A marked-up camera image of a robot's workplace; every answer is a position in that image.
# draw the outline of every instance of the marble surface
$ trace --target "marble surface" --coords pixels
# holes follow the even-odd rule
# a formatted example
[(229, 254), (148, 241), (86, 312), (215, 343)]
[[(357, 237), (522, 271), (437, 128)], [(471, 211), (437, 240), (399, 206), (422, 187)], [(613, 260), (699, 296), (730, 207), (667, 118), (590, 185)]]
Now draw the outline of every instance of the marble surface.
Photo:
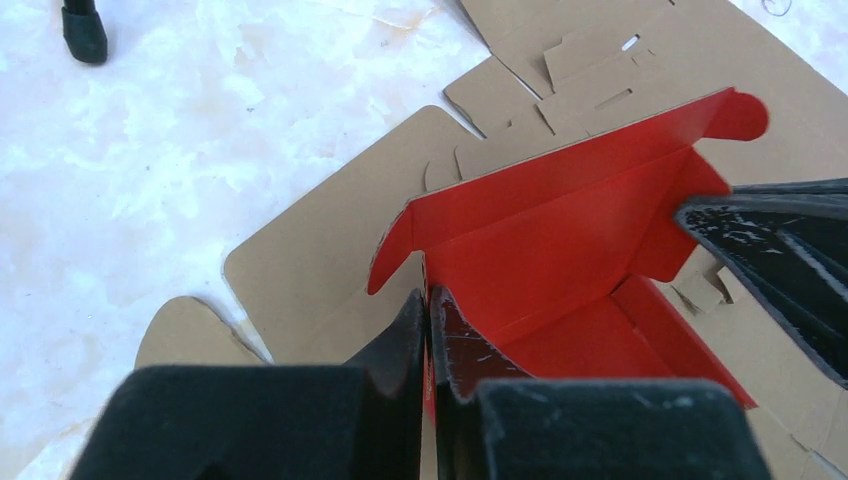
[[(848, 5), (736, 3), (848, 89)], [(225, 255), (488, 56), (456, 0), (97, 5), (99, 68), (0, 11), (0, 480), (67, 475), (159, 306), (243, 321)]]

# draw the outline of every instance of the black rubber foot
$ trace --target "black rubber foot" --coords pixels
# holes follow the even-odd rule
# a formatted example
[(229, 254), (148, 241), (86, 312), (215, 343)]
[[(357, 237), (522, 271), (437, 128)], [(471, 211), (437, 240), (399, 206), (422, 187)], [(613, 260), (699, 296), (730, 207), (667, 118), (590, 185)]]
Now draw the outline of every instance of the black rubber foot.
[(92, 12), (88, 15), (75, 15), (62, 8), (62, 23), (65, 41), (71, 55), (80, 62), (99, 65), (106, 61), (106, 32), (100, 15)]

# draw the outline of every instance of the flat cardboard piece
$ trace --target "flat cardboard piece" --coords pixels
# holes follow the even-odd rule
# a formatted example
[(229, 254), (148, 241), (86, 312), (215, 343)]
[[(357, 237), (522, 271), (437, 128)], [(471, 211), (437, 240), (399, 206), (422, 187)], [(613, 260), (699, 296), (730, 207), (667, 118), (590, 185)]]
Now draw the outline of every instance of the flat cardboard piece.
[(721, 292), (700, 273), (687, 278), (674, 289), (687, 304), (700, 313), (710, 313), (721, 303)]
[(454, 161), (467, 138), (425, 107), (227, 257), (227, 281), (276, 363), (346, 360), (391, 322), (420, 270), (366, 297), (371, 253), (398, 205), (424, 193), (427, 163)]
[(515, 112), (536, 103), (536, 97), (496, 57), (483, 60), (448, 85), (445, 96), (484, 137), (505, 129)]
[(144, 333), (135, 368), (152, 365), (263, 365), (227, 324), (194, 297), (169, 300)]
[(736, 303), (748, 295), (748, 289), (745, 288), (745, 285), (742, 285), (742, 282), (736, 278), (736, 275), (729, 268), (721, 267), (721, 270), (716, 275), (722, 287), (724, 287), (724, 292), (726, 293), (725, 301), (727, 303)]

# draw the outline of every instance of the black plastic piece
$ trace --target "black plastic piece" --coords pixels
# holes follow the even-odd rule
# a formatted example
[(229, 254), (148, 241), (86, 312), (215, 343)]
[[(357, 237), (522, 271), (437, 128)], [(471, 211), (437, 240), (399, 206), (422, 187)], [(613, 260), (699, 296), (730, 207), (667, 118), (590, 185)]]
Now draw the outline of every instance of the black plastic piece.
[(108, 40), (94, 0), (66, 0), (62, 7), (65, 42), (77, 60), (99, 65), (108, 57)]
[(469, 479), (768, 479), (733, 396), (708, 381), (488, 380), (464, 407)]
[(413, 292), (344, 366), (135, 372), (71, 479), (417, 479), (423, 308)]
[(848, 388), (848, 179), (694, 197), (677, 222), (822, 372)]
[(441, 480), (768, 479), (745, 416), (706, 381), (533, 379), (435, 287)]

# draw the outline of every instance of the red cardboard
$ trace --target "red cardboard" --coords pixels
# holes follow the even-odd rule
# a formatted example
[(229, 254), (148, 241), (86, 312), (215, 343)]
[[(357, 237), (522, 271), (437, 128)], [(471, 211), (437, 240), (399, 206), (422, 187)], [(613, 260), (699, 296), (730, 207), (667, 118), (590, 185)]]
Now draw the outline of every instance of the red cardboard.
[(693, 148), (753, 140), (755, 97), (725, 89), (627, 127), (409, 201), (368, 293), (413, 252), (468, 321), (533, 375), (703, 377), (751, 398), (644, 277), (670, 281), (695, 248), (672, 220), (728, 185)]

